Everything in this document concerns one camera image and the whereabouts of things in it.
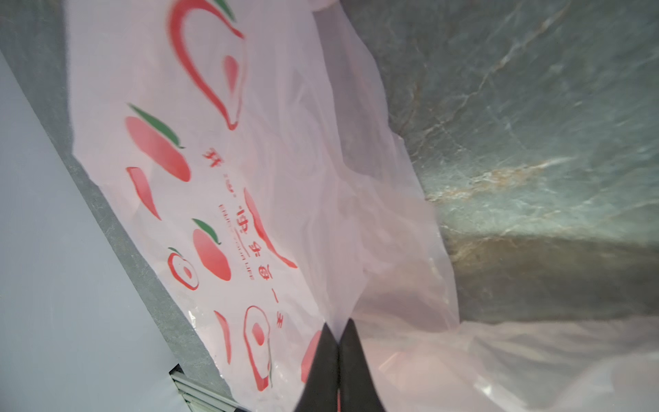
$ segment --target marble surface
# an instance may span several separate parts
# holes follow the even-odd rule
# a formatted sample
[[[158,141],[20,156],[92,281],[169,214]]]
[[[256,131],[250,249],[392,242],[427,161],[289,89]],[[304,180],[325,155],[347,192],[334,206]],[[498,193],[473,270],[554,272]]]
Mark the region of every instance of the marble surface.
[[[344,0],[461,318],[659,310],[659,3]]]

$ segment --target red apple print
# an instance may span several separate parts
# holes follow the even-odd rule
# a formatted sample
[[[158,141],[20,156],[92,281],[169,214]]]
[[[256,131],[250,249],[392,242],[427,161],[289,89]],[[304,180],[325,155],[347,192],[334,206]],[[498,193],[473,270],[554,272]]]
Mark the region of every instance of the red apple print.
[[[316,348],[318,347],[318,342],[320,341],[320,331],[316,332],[309,346],[304,352],[304,357],[302,358],[302,382],[306,383],[306,380],[309,378],[309,371],[311,370],[311,365],[314,362],[314,356],[316,356]]]
[[[256,210],[256,205],[254,204],[254,199],[252,199],[252,197],[250,196],[249,192],[247,191],[247,188],[244,189],[244,195],[245,195],[245,203],[247,204],[247,208],[252,214],[252,219],[254,220],[254,228],[256,228],[256,234],[261,239],[263,239],[263,242],[266,243],[267,248],[270,249],[270,251],[273,252],[278,258],[280,258],[282,262],[286,263],[286,265],[288,265],[288,267],[290,268],[297,269],[297,265],[295,263],[286,259],[284,256],[281,256],[275,250],[275,247],[274,245],[272,245],[272,242],[270,241],[270,238],[268,237],[266,230],[263,228],[263,222],[261,221],[261,216],[259,216],[258,211]]]
[[[215,0],[218,5],[211,4],[206,0],[178,0],[171,9],[169,17],[169,39],[171,41],[174,52],[176,53],[181,65],[188,73],[193,83],[202,91],[211,103],[217,108],[220,114],[224,117],[229,130],[235,130],[238,127],[238,119],[240,117],[241,107],[243,104],[242,88],[244,84],[244,74],[246,72],[246,57],[244,48],[244,35],[239,30],[234,28],[227,20],[227,15],[232,21],[235,22],[233,11],[229,8],[224,0]],[[208,81],[201,75],[198,67],[193,63],[190,56],[190,49],[184,39],[184,31],[187,29],[185,20],[190,16],[192,11],[206,11],[214,15],[223,24],[226,30],[226,37],[222,37],[219,41],[223,42],[229,53],[236,53],[239,59],[232,55],[226,55],[223,59],[223,70],[226,77],[226,84],[216,84],[217,91],[215,91],[208,84]],[[231,50],[231,46],[235,45],[237,50]],[[237,96],[234,96],[234,90],[238,88]]]
[[[128,171],[128,175],[130,176],[130,179],[135,186],[135,191],[137,192],[137,196],[142,201],[142,204],[145,205],[146,208],[149,209],[149,212],[157,217],[158,220],[162,220],[158,215],[156,205],[154,204],[154,198],[151,195],[149,180],[147,180],[146,175],[142,169],[139,167],[127,167],[126,171]]]
[[[194,291],[199,287],[197,272],[194,271],[192,264],[185,260],[183,256],[174,248],[170,248],[174,253],[169,255],[167,264],[174,278],[181,282],[185,287]]]
[[[227,258],[222,251],[217,247],[220,242],[217,240],[217,234],[212,227],[202,222],[199,219],[192,219],[200,229],[195,229],[192,232],[192,242],[194,248],[199,254],[202,264],[213,275],[222,280],[231,280],[231,268]]]
[[[256,388],[263,391],[270,379],[270,324],[266,313],[259,307],[250,306],[245,312],[243,336],[247,346]]]
[[[153,129],[144,120],[137,117],[128,116],[125,123],[132,141],[135,142],[141,151],[162,166],[164,170],[172,174],[172,176],[184,182],[190,181],[190,167],[188,166],[188,162],[172,146],[172,143],[177,144],[178,138],[176,138],[175,142],[167,135],[165,135],[167,138],[163,137],[161,135],[162,132],[156,131],[157,129]]]
[[[224,333],[224,347],[227,351],[227,363],[231,364],[231,336],[229,334],[229,324],[224,316],[220,315],[218,311],[213,310],[213,312],[215,312],[219,325],[222,327],[222,332]]]

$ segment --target plastic bag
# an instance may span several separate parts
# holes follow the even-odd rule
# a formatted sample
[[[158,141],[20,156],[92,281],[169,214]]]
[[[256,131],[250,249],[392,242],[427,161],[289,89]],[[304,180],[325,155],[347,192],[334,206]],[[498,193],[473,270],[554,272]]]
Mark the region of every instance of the plastic bag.
[[[656,405],[655,318],[458,327],[434,211],[331,3],[67,2],[74,154],[235,399],[292,410],[323,322],[352,316],[389,412]]]
[[[339,5],[320,13],[67,2],[74,155],[253,411],[294,408],[314,337],[340,336],[369,279],[457,325],[375,63]]]

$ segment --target white wall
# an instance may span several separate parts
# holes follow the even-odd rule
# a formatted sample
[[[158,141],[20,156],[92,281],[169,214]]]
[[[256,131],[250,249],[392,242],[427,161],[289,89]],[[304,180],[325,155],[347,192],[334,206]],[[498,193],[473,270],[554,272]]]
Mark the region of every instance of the white wall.
[[[177,364],[0,55],[0,411],[188,411]]]

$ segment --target white plastic bag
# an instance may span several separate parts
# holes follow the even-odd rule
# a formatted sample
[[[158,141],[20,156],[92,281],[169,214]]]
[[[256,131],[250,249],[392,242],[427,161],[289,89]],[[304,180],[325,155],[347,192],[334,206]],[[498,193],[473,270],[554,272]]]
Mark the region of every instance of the white plastic bag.
[[[235,399],[292,410],[323,322],[352,316],[389,412],[651,410],[655,318],[458,328],[434,211],[331,3],[67,2],[74,154]]]
[[[74,154],[253,411],[294,408],[322,324],[340,336],[369,279],[457,325],[375,63],[338,4],[320,13],[67,3]]]

